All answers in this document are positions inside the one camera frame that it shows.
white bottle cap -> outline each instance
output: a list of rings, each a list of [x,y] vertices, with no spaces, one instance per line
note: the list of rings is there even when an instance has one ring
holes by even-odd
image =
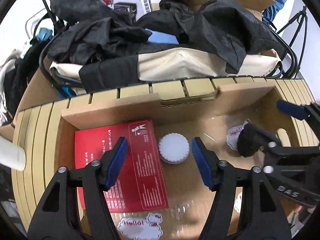
[[[159,141],[160,157],[166,163],[182,163],[189,155],[189,142],[179,133],[169,133]]]

blue cloth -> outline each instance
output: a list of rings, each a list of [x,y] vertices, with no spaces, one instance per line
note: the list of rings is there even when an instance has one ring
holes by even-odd
[[[262,14],[262,21],[271,25],[273,25],[272,22],[275,19],[276,14],[283,8],[287,0],[275,0],[275,1],[277,3],[265,9]]]
[[[148,39],[148,42],[152,43],[166,43],[166,44],[179,44],[177,41],[176,36],[167,34],[167,33],[161,33],[161,32],[156,32],[152,31],[149,29],[146,29],[147,31],[152,32],[151,36]]]
[[[52,30],[49,30],[47,28],[41,28],[39,31],[39,34],[36,36],[36,38],[38,41],[51,40],[53,38]]]
[[[76,93],[70,87],[62,87],[61,89],[68,95],[68,97],[76,96]],[[57,91],[57,93],[60,98],[65,99],[65,97],[59,91]]]

blue gripper pad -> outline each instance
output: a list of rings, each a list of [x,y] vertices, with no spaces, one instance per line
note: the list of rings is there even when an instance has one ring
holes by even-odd
[[[298,120],[305,120],[308,118],[307,112],[304,110],[303,106],[297,106],[283,100],[277,102],[277,109],[283,114],[288,114]]]
[[[198,145],[195,138],[192,139],[192,155],[196,161],[198,166],[201,178],[203,183],[209,188],[212,189],[214,187],[214,183],[212,181],[212,170],[204,157],[203,153],[204,149]]]
[[[117,149],[113,159],[108,167],[108,178],[106,181],[106,188],[110,189],[115,183],[119,176],[120,170],[124,163],[124,160],[128,154],[128,140],[124,139],[122,144]]]

red box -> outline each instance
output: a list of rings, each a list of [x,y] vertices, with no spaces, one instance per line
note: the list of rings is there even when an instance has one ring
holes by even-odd
[[[128,155],[116,184],[104,192],[110,212],[167,208],[168,198],[151,120],[76,131],[76,169],[99,160],[121,136],[128,140]],[[81,207],[85,209],[83,189],[78,188],[78,192]]]

white container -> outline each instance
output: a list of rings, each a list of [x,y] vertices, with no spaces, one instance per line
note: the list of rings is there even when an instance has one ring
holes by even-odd
[[[0,136],[0,163],[9,168],[23,171],[26,167],[24,149]]]

